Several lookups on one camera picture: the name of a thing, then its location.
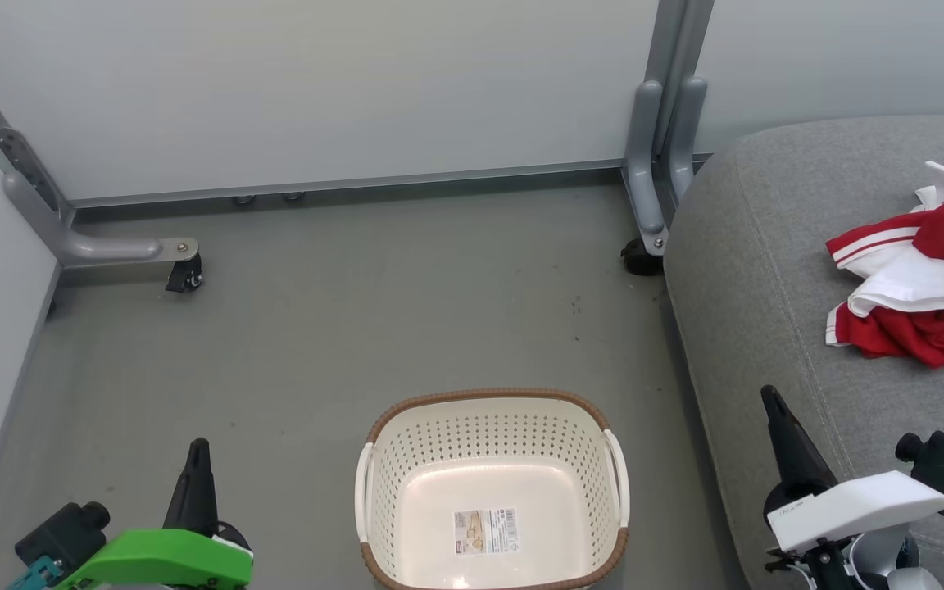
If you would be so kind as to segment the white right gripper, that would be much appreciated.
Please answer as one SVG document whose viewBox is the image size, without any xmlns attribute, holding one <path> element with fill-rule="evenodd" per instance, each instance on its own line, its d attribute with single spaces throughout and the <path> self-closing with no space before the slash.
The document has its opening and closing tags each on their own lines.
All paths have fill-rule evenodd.
<svg viewBox="0 0 944 590">
<path fill-rule="evenodd" d="M 820 540 L 836 542 L 944 511 L 943 493 L 899 471 L 838 484 L 778 389 L 765 385 L 760 395 L 780 477 L 763 512 L 783 552 L 803 553 Z"/>
</svg>

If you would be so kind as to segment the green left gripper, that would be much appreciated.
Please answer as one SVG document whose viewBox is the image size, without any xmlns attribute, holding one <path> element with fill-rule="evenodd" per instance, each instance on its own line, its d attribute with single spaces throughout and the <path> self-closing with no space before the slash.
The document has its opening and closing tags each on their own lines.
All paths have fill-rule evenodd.
<svg viewBox="0 0 944 590">
<path fill-rule="evenodd" d="M 252 581 L 252 553 L 198 534 L 216 533 L 218 520 L 210 445 L 197 438 L 188 445 L 162 528 L 123 531 L 55 587 L 243 589 Z"/>
</svg>

